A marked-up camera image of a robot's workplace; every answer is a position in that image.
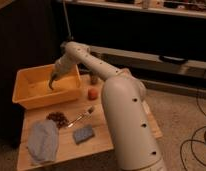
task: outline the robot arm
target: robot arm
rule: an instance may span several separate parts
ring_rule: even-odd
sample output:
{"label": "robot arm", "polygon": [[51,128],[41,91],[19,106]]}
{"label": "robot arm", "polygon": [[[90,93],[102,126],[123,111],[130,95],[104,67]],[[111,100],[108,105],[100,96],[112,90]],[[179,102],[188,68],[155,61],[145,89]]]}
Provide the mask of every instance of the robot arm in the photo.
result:
{"label": "robot arm", "polygon": [[142,106],[145,95],[142,82],[90,55],[88,46],[76,42],[67,43],[64,56],[55,62],[51,80],[61,78],[78,63],[105,81],[102,106],[120,168],[166,171]]}

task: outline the cable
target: cable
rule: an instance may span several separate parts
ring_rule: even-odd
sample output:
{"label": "cable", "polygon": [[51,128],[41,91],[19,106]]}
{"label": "cable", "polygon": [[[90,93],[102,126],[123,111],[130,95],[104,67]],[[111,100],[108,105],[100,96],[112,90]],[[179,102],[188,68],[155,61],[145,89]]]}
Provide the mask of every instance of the cable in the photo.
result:
{"label": "cable", "polygon": [[[205,78],[205,75],[206,75],[206,68],[202,74],[202,78],[204,79]],[[206,113],[204,112],[204,110],[202,109],[200,103],[199,103],[199,95],[200,95],[200,88],[198,87],[197,88],[197,91],[196,91],[196,103],[197,103],[197,106],[199,108],[199,110],[202,112],[203,115],[205,115],[206,117]]]}
{"label": "cable", "polygon": [[[203,72],[203,74],[202,74],[202,78],[203,78],[203,79],[205,78],[205,75],[206,75],[206,68],[205,68],[205,70],[204,70],[204,72]],[[199,103],[199,95],[200,95],[200,88],[198,87],[198,88],[197,88],[197,91],[196,91],[196,102],[197,102],[197,106],[198,106],[199,110],[201,111],[201,113],[206,117],[206,113],[204,112],[204,110],[202,109],[202,107],[201,107],[201,105],[200,105],[200,103]],[[187,171],[187,168],[186,168],[185,162],[184,162],[184,160],[183,160],[182,150],[183,150],[184,144],[186,144],[186,143],[188,143],[188,142],[190,142],[190,148],[191,148],[191,152],[192,152],[193,157],[194,157],[201,165],[203,165],[204,167],[206,167],[206,163],[204,163],[203,161],[201,161],[201,160],[199,159],[199,157],[196,155],[196,153],[195,153],[195,151],[194,151],[194,148],[193,148],[193,143],[194,143],[194,142],[201,143],[201,144],[203,144],[203,145],[206,146],[206,130],[205,130],[204,136],[203,136],[204,141],[194,139],[195,136],[196,136],[196,134],[197,134],[199,131],[201,131],[202,129],[206,129],[206,126],[203,126],[203,127],[199,128],[199,129],[195,130],[194,133],[193,133],[193,135],[192,135],[192,137],[191,137],[191,139],[188,139],[188,140],[183,141],[182,144],[181,144],[181,146],[180,146],[180,159],[181,159],[182,165],[183,165],[183,167],[184,167],[184,169],[185,169],[186,171]]]}
{"label": "cable", "polygon": [[183,150],[183,146],[184,146],[186,143],[188,143],[188,142],[191,143],[191,152],[192,152],[194,158],[195,158],[200,164],[202,164],[204,167],[206,167],[206,163],[204,163],[203,161],[201,161],[201,160],[197,157],[197,155],[196,155],[196,153],[195,153],[195,151],[194,151],[194,149],[193,149],[193,142],[201,143],[201,144],[203,144],[203,145],[206,146],[206,131],[204,132],[204,141],[194,139],[195,136],[196,136],[196,134],[197,134],[197,132],[199,132],[200,130],[205,129],[205,128],[206,128],[206,126],[203,126],[203,127],[199,128],[199,129],[197,129],[196,131],[194,131],[191,139],[188,139],[188,140],[183,141],[182,144],[181,144],[181,146],[180,146],[180,159],[181,159],[182,165],[183,165],[183,167],[184,167],[184,169],[185,169],[186,171],[188,171],[188,169],[186,168],[185,162],[184,162],[184,160],[183,160],[183,155],[182,155],[182,152],[183,152],[183,151],[182,151],[182,150]]}
{"label": "cable", "polygon": [[68,41],[71,41],[73,39],[72,34],[71,34],[71,28],[70,28],[70,24],[69,24],[69,18],[68,18],[68,12],[67,12],[67,8],[66,8],[66,3],[65,0],[63,0],[63,10],[64,10],[64,14],[65,14],[65,20],[66,20],[66,26],[67,26],[67,32],[68,32]]}

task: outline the sponge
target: sponge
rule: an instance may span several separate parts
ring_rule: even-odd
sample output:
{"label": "sponge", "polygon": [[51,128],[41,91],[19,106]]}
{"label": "sponge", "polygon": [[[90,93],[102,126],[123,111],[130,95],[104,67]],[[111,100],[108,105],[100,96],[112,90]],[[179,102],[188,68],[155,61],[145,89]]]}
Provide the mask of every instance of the sponge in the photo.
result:
{"label": "sponge", "polygon": [[73,132],[73,138],[76,144],[80,144],[94,136],[95,134],[91,125],[86,125],[85,127]]}

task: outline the towel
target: towel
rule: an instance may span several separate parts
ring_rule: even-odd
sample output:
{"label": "towel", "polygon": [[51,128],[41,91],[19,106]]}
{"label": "towel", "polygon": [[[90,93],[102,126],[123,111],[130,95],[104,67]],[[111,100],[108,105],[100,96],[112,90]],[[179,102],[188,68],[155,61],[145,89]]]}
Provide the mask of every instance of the towel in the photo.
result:
{"label": "towel", "polygon": [[44,120],[34,123],[27,144],[32,164],[55,161],[58,138],[58,128],[54,121]]}

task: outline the wooden table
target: wooden table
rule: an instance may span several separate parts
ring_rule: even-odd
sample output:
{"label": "wooden table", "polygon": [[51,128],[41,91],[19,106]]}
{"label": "wooden table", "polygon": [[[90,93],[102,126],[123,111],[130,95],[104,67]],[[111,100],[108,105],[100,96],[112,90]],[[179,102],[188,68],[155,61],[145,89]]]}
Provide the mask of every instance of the wooden table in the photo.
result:
{"label": "wooden table", "polygon": [[10,3],[12,3],[14,0],[0,0],[0,9],[9,5]]}
{"label": "wooden table", "polygon": [[[21,144],[19,147],[17,170],[30,170],[37,167],[44,167],[45,165],[32,166],[30,162],[30,155],[27,150],[27,140],[30,128],[32,124],[39,120],[44,120],[50,112],[61,111],[64,112],[68,120],[72,121],[78,117],[81,113],[87,110],[90,106],[94,105],[95,110],[91,117],[84,118],[71,128],[63,128],[59,131],[59,148],[57,151],[56,162],[49,163],[55,164],[64,162],[67,160],[84,157],[87,155],[108,151],[113,149],[113,145],[110,139],[108,128],[103,114],[100,97],[97,100],[87,100],[87,90],[92,87],[89,83],[90,79],[88,75],[82,75],[82,97],[77,101],[66,102],[62,104],[52,105],[48,107],[28,110],[25,112],[25,118],[23,123]],[[95,87],[101,90],[103,82],[100,81]],[[143,102],[143,106],[148,116],[149,124],[156,138],[161,137],[162,133],[157,125],[154,116],[150,112],[150,109],[146,102]],[[75,129],[81,128],[86,124],[91,124],[95,137],[90,140],[76,145],[73,138],[72,132]]]}

